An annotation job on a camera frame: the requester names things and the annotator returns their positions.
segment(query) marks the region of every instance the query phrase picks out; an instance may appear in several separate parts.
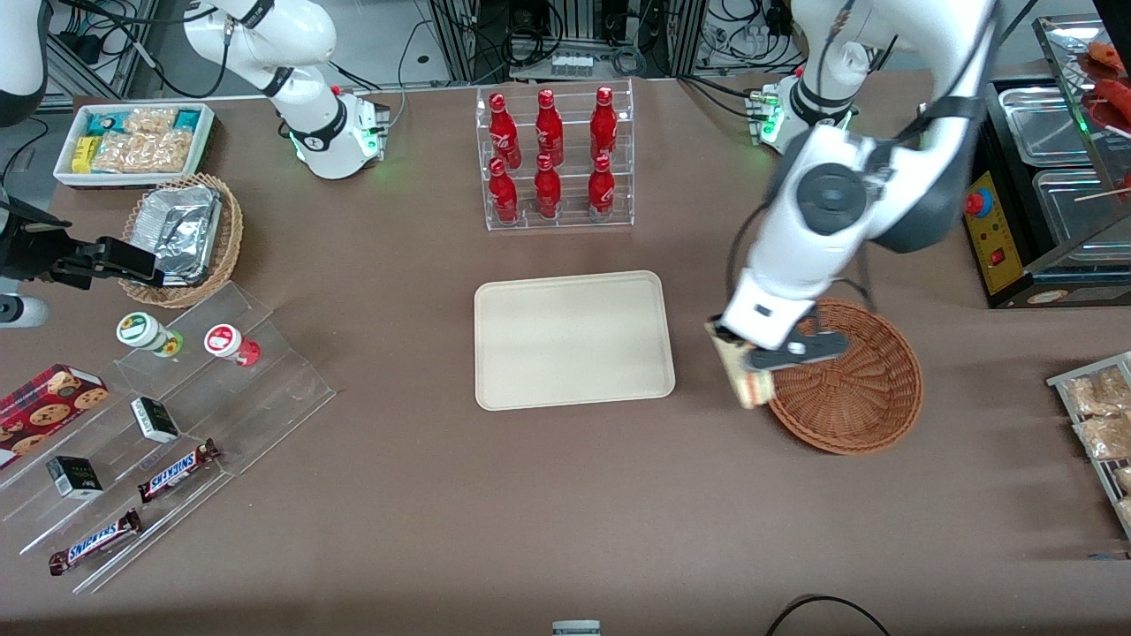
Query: small black box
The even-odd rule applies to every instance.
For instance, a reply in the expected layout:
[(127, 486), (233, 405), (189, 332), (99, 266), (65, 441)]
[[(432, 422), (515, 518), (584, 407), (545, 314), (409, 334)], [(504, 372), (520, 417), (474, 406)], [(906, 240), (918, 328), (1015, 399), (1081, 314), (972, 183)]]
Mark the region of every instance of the small black box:
[(102, 493), (94, 466), (83, 457), (57, 455), (48, 462), (48, 473), (59, 495), (68, 499), (94, 499)]
[(133, 410), (133, 419), (141, 427), (141, 435), (146, 438), (162, 444), (176, 441), (180, 432), (164, 404), (152, 397), (141, 396), (130, 403), (130, 409)]

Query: red cookie box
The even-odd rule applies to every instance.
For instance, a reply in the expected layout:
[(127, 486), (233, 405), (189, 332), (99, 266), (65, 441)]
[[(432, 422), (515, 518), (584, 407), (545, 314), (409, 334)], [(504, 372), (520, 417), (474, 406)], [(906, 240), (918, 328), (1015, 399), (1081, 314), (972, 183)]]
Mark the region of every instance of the red cookie box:
[(53, 364), (0, 398), (0, 470), (93, 409), (110, 393), (97, 376)]

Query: snickers bar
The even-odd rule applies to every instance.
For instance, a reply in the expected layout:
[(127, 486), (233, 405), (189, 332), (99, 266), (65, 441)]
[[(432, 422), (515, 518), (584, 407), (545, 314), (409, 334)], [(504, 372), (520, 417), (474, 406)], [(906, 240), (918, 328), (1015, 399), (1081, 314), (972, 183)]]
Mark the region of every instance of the snickers bar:
[(61, 575), (75, 567), (83, 559), (130, 533), (141, 534), (141, 518), (138, 516), (137, 510), (133, 509), (130, 509), (130, 512), (126, 513), (126, 516), (116, 522), (87, 536), (81, 542), (71, 545), (70, 550), (62, 550), (51, 555), (51, 560), (48, 562), (51, 576)]
[(157, 476), (139, 485), (138, 492), (141, 493), (141, 502), (148, 504), (153, 501), (157, 496), (181, 483), (184, 478), (218, 456), (219, 450), (216, 449), (216, 445), (213, 444), (209, 437), (204, 444), (197, 446), (192, 453), (181, 457), (180, 461), (158, 473)]

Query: yellow control panel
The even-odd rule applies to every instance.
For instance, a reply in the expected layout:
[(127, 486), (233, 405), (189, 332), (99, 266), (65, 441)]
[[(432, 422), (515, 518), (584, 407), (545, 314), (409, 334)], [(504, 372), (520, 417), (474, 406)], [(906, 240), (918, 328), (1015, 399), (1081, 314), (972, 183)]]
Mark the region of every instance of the yellow control panel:
[(1025, 275), (1017, 244), (1001, 210), (993, 178), (986, 172), (966, 191), (966, 229), (970, 231), (982, 280), (995, 294)]

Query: emergency stop button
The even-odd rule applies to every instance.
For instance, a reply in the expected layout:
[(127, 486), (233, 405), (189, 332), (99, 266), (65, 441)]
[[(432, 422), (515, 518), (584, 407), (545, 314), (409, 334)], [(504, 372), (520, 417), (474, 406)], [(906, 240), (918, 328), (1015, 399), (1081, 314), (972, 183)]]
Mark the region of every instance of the emergency stop button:
[(993, 209), (993, 195), (985, 188), (970, 192), (966, 197), (966, 214), (975, 218), (985, 218)]

